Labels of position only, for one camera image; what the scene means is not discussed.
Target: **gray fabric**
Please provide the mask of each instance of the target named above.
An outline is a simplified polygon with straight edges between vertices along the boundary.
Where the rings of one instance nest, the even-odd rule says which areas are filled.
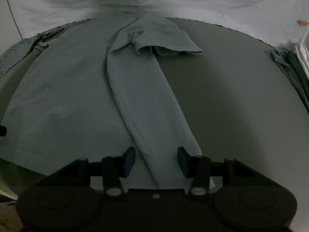
[[[137,148],[106,71],[118,33],[136,19],[109,14],[72,27],[34,61],[4,115],[1,158],[49,175],[79,157],[92,162]],[[158,187],[139,150],[130,176],[121,180],[125,189]]]
[[[24,38],[18,43],[12,45],[0,56],[0,77],[5,75],[12,69],[18,62],[24,59],[36,46],[38,42],[53,37],[63,30],[62,27],[55,27],[43,33],[37,34],[31,38]]]
[[[202,152],[152,50],[159,55],[202,53],[174,23],[146,14],[118,34],[107,57],[109,81],[159,188],[184,188],[188,181],[178,165],[177,149]]]
[[[286,48],[281,48],[273,49],[271,55],[274,62],[297,91],[309,113],[309,81],[296,54]]]

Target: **orange bird print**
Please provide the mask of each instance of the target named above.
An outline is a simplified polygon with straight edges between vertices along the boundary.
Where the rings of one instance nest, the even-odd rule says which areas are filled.
[[[298,24],[299,24],[299,26],[306,26],[306,25],[308,25],[309,24],[309,22],[306,22],[306,21],[297,21],[298,22]]]

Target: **white cloth with orange print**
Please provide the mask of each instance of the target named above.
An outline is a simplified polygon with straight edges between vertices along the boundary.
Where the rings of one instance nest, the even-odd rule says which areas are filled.
[[[8,0],[24,38],[106,12],[155,12],[222,25],[272,46],[298,43],[309,20],[309,0]]]
[[[299,59],[300,64],[302,65],[302,68],[309,79],[309,52],[305,45],[302,43],[297,44],[295,47],[295,53]]]

